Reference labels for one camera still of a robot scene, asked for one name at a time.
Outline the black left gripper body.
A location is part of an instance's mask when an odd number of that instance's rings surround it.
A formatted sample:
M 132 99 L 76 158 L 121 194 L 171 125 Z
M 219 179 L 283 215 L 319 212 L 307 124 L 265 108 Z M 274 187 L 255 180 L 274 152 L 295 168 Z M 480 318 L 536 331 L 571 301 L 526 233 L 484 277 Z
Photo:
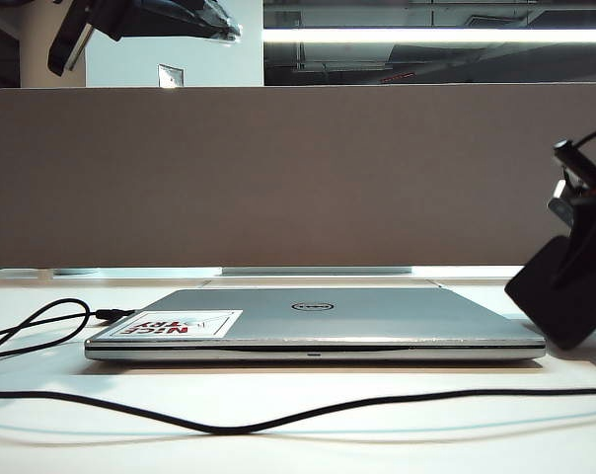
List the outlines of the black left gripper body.
M 175 1 L 72 1 L 48 51 L 55 75 L 72 70 L 93 32 L 110 39 L 189 34 L 189 15 Z

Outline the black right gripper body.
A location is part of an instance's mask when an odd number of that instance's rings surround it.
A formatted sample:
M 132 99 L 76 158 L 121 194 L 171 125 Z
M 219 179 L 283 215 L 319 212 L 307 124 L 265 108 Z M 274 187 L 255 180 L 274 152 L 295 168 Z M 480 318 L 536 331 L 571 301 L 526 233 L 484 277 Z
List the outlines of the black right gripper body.
M 596 194 L 596 165 L 571 140 L 555 144 L 554 157 L 589 193 Z

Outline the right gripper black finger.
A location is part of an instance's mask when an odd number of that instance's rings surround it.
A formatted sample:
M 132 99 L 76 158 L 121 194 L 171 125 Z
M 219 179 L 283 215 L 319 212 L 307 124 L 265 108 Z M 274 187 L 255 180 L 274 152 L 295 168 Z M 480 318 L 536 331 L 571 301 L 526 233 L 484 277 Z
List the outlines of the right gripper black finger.
M 568 246 L 555 273 L 554 285 L 567 286 L 596 272 L 596 195 L 576 197 Z

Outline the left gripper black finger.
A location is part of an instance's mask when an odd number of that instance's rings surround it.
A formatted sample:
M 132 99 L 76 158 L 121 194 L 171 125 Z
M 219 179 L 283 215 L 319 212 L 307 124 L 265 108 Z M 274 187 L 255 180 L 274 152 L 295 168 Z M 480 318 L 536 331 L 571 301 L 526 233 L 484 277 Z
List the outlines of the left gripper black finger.
M 181 1 L 180 4 L 190 24 L 189 36 L 227 42 L 241 39 L 241 26 L 218 1 Z

